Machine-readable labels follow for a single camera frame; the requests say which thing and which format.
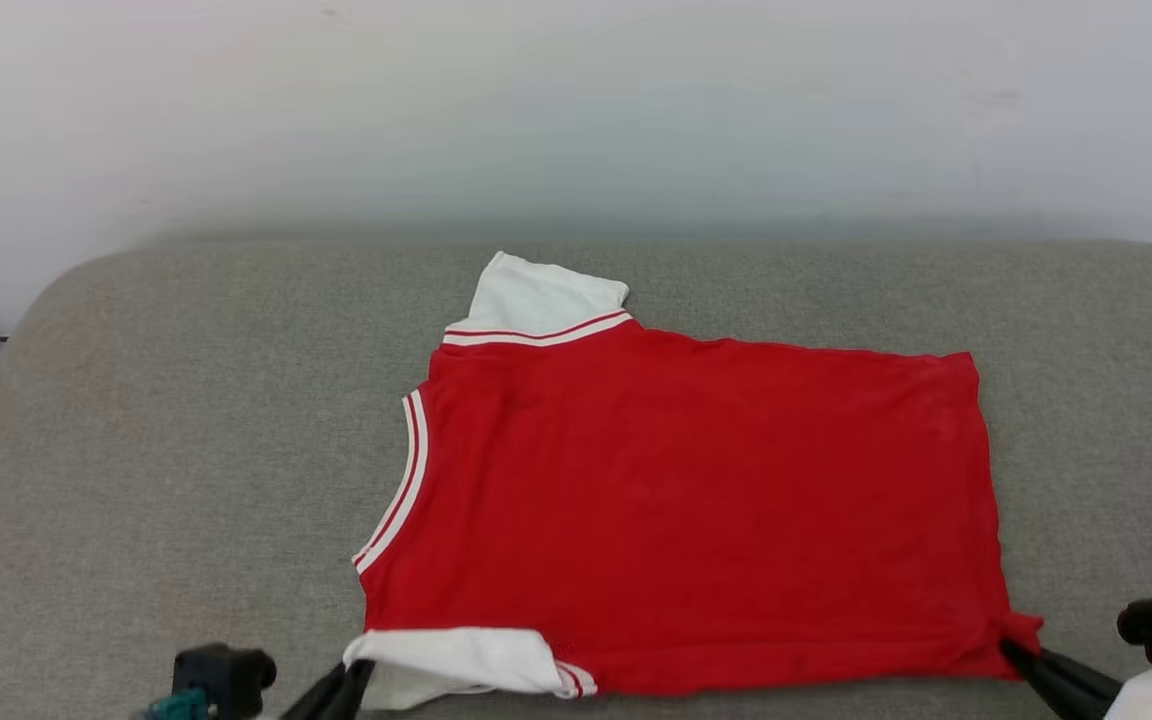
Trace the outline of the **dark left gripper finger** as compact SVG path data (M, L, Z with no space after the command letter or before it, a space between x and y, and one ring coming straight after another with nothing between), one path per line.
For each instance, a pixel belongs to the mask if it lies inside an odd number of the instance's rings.
M334 698L334 719L356 719L374 669L376 662L369 659L356 660L348 667L340 667L342 674Z
M338 664L285 710L280 719L349 719L348 670Z

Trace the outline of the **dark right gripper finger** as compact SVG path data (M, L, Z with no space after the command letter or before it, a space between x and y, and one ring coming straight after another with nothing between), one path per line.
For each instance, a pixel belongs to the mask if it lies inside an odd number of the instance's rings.
M1020 646L1020 676L1055 715L1107 715L1124 683L1049 650Z
M1015 641L1001 641L998 647L1011 670L1016 670L1056 717L1087 719L1087 666L1043 647L1030 651Z

